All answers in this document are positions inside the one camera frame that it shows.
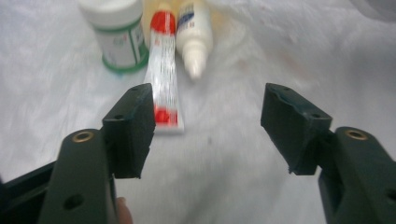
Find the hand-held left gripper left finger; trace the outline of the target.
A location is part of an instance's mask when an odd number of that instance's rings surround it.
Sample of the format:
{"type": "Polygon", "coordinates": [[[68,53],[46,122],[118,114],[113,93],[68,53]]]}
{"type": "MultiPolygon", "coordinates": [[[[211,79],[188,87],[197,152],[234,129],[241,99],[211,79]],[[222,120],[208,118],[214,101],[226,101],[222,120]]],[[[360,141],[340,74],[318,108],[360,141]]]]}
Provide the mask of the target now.
{"type": "Polygon", "coordinates": [[[156,126],[152,86],[125,92],[102,119],[116,178],[140,178],[156,126]]]}

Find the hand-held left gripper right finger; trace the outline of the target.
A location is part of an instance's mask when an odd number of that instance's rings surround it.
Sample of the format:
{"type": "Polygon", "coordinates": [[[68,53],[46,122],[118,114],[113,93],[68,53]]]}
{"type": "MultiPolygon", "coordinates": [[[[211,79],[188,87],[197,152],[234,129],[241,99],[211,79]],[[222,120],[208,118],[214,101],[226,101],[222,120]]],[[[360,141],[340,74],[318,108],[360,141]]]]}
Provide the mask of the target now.
{"type": "Polygon", "coordinates": [[[262,105],[261,126],[282,155],[289,172],[313,175],[318,163],[316,142],[326,135],[332,117],[293,89],[267,83],[262,105]]]}

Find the red and white ointment tube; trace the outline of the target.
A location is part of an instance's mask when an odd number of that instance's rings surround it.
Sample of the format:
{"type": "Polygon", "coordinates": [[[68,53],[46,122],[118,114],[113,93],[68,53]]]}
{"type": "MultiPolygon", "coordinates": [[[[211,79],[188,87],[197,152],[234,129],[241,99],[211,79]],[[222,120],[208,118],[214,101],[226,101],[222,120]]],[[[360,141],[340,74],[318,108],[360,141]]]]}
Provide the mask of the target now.
{"type": "Polygon", "coordinates": [[[178,100],[176,67],[176,19],[167,9],[157,10],[150,22],[148,71],[152,86],[157,133],[182,133],[183,118],[178,100]]]}

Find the clear printed plastic bag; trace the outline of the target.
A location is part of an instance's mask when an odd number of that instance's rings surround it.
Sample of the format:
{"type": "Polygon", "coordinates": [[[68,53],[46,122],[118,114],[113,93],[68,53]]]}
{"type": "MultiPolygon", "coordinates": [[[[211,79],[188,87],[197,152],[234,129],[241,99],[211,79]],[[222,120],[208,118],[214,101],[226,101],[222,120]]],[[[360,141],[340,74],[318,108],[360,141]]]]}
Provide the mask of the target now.
{"type": "MultiPolygon", "coordinates": [[[[264,87],[293,88],[396,159],[396,21],[354,0],[208,3],[205,73],[177,73],[185,130],[157,135],[117,193],[135,224],[325,224],[317,178],[290,174],[260,124],[264,87]]],[[[54,161],[143,78],[104,67],[75,0],[0,0],[0,178],[54,161]]]]}

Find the small white-lidded jar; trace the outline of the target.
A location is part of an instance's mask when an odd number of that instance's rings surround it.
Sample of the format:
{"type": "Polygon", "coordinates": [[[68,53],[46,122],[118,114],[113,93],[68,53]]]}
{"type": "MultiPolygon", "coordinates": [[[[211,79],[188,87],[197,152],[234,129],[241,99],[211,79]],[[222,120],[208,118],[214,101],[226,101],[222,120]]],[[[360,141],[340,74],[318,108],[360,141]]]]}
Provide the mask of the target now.
{"type": "Polygon", "coordinates": [[[148,62],[142,0],[78,0],[78,8],[95,33],[108,69],[135,72],[148,62]]]}

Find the white dropper bottle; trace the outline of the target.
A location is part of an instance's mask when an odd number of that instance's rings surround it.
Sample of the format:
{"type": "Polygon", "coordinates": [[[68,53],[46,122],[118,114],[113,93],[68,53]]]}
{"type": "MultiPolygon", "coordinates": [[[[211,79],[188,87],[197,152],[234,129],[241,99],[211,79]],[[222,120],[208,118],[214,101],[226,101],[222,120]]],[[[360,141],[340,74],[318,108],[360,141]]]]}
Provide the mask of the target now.
{"type": "Polygon", "coordinates": [[[184,0],[177,13],[177,52],[192,80],[202,77],[213,45],[209,6],[205,0],[184,0]]]}

